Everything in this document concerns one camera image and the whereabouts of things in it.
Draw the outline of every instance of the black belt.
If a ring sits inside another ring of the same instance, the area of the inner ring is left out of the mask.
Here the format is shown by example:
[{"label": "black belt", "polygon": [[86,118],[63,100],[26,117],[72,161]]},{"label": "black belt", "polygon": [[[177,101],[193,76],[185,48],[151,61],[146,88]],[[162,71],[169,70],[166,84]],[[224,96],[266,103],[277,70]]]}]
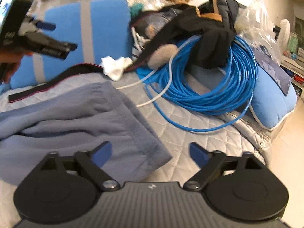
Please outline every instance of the black belt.
[{"label": "black belt", "polygon": [[15,93],[12,95],[9,95],[9,103],[13,103],[19,100],[22,100],[26,97],[32,96],[35,93],[40,93],[49,90],[50,88],[56,86],[66,78],[69,78],[71,76],[75,76],[78,74],[88,74],[88,73],[101,73],[102,72],[102,67],[99,65],[91,64],[91,63],[80,63],[75,66],[72,66],[65,70],[63,73],[52,79],[51,81],[37,86],[33,87],[30,90],[23,91],[20,93]]}]

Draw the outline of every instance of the white cloth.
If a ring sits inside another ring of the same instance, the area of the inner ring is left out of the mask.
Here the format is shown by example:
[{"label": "white cloth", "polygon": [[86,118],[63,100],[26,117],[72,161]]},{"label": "white cloth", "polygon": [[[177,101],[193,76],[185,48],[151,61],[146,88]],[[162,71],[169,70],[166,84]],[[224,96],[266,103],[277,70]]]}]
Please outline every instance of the white cloth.
[{"label": "white cloth", "polygon": [[121,57],[114,60],[110,56],[101,59],[100,66],[103,67],[103,73],[110,77],[113,81],[119,81],[123,76],[124,70],[131,66],[133,61],[131,58]]}]

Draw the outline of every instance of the light blue cushion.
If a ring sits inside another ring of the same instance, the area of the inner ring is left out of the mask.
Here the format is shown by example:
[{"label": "light blue cushion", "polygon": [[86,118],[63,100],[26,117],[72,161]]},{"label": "light blue cushion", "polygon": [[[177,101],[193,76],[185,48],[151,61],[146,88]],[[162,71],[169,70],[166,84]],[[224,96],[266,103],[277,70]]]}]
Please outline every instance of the light blue cushion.
[{"label": "light blue cushion", "polygon": [[[258,70],[250,111],[248,110],[246,115],[253,116],[263,128],[273,130],[294,110],[297,96],[292,85],[288,95],[284,96],[278,85],[260,66]],[[189,72],[210,90],[213,90],[224,76],[219,69],[207,70],[195,65],[190,66]]]},{"label": "light blue cushion", "polygon": [[[87,47],[87,40],[92,42],[93,55],[90,63],[100,64],[101,58],[111,56],[114,59],[131,57],[132,36],[129,30],[130,12],[126,0],[94,0],[90,3],[91,19],[81,20],[81,4],[72,3],[50,9],[45,12],[45,21],[56,23],[56,30],[44,31],[45,34],[60,41],[78,44],[76,51],[72,51],[66,60],[49,56],[42,56],[42,70],[46,81],[50,81],[67,68],[86,61],[83,51]],[[81,21],[86,27],[91,23],[92,35],[83,30]],[[24,57],[19,70],[11,78],[12,89],[39,84],[37,70],[34,70],[33,57]]]}]

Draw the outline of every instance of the black jacket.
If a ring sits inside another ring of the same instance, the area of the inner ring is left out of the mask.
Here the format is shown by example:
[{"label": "black jacket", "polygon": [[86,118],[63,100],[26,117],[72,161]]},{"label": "black jacket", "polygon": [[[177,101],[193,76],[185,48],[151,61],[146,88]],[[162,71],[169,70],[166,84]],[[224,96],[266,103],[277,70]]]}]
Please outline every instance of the black jacket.
[{"label": "black jacket", "polygon": [[[183,12],[168,22],[155,35],[139,55],[137,61],[127,71],[142,66],[154,51],[170,40],[187,39],[192,35],[202,35],[202,37],[192,48],[188,64],[195,64],[208,69],[224,67],[228,56],[228,49],[235,33],[226,28],[220,21],[198,17],[196,8],[190,5],[167,6],[162,8],[161,11],[167,11],[172,7],[183,10]],[[142,17],[143,14],[140,14],[137,19],[141,19]],[[136,19],[132,20],[130,26],[132,27],[135,24]]]},{"label": "black jacket", "polygon": [[223,19],[224,26],[235,32],[234,23],[237,19],[241,4],[236,0],[215,0],[216,4],[213,4],[213,2],[214,0],[209,0],[208,2],[200,5],[198,9],[201,14],[214,13],[214,7],[216,7]]}]

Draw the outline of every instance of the hand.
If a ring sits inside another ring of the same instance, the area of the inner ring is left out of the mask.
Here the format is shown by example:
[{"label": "hand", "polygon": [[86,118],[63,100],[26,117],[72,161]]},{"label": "hand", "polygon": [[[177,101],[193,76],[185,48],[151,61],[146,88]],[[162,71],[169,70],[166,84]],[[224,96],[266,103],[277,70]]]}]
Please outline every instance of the hand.
[{"label": "hand", "polygon": [[0,50],[0,63],[13,64],[13,67],[6,73],[6,76],[4,78],[4,83],[7,84],[10,82],[11,77],[20,67],[20,62],[24,57],[24,55],[31,56],[33,55],[33,53],[32,52],[19,53],[8,50]]}]

